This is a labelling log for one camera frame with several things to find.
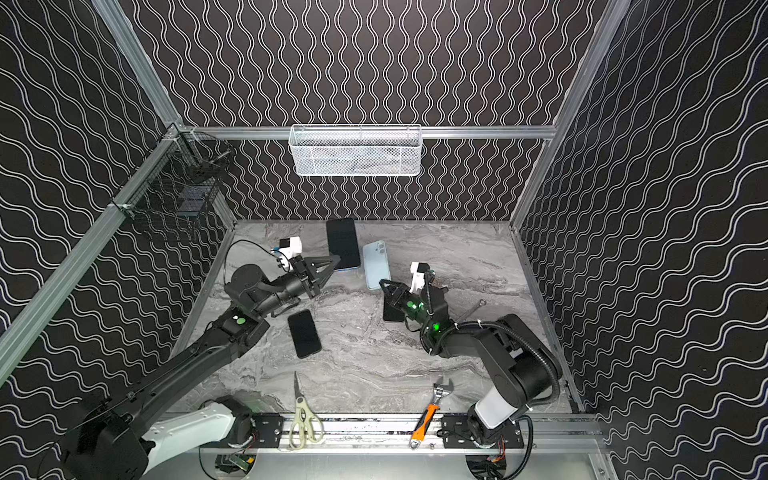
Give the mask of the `phone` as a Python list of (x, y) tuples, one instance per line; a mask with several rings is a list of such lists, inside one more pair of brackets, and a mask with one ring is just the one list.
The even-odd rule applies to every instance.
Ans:
[(394, 297), (384, 299), (382, 319), (385, 322), (403, 322), (405, 313), (400, 308), (400, 301)]

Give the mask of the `light blue phone case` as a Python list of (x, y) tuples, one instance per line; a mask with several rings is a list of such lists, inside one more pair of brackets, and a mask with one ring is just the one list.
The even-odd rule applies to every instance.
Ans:
[(362, 250), (366, 286), (379, 290), (381, 280), (390, 280), (391, 271), (387, 248), (383, 240), (366, 244)]

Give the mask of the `black smartphone green case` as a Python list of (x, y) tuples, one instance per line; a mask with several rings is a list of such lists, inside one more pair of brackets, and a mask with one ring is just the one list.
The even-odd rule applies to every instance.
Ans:
[(335, 270), (359, 268), (361, 258), (355, 220), (351, 218), (328, 220), (326, 234), (329, 254), (339, 257)]

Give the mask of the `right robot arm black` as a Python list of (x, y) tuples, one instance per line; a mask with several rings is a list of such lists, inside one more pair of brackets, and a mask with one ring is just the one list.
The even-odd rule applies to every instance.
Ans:
[(423, 350), (431, 356), (478, 358), (492, 387), (468, 411), (472, 427), (497, 430), (534, 406), (549, 405), (561, 395), (562, 368), (551, 350), (516, 314), (494, 321), (469, 319), (478, 302), (461, 318), (450, 315), (447, 289), (432, 284), (414, 293), (393, 280), (379, 282), (384, 303), (418, 326)]

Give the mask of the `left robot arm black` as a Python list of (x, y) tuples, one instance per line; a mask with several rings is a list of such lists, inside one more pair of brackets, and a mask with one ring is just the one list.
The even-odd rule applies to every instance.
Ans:
[(290, 269), (270, 280), (256, 264), (235, 270), (225, 284), (232, 303), (181, 353), (140, 380), (123, 398), (85, 400), (83, 418), (59, 442), (64, 470), (77, 479), (138, 479), (158, 443), (150, 428), (200, 382), (251, 350), (269, 328), (268, 317), (314, 298), (334, 273), (339, 256), (290, 259)]

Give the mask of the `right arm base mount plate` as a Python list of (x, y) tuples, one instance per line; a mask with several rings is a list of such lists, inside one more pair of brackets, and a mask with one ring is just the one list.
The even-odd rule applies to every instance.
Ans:
[(489, 429), (475, 418), (466, 414), (446, 414), (440, 420), (436, 435), (442, 439), (446, 449), (492, 448), (502, 441), (506, 448), (520, 449), (524, 446), (521, 427), (517, 422), (506, 420)]

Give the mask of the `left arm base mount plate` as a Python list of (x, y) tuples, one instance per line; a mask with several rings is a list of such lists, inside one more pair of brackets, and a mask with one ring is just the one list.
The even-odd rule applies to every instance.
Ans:
[(238, 415), (218, 447), (235, 449), (277, 448), (283, 436), (285, 418), (278, 413)]

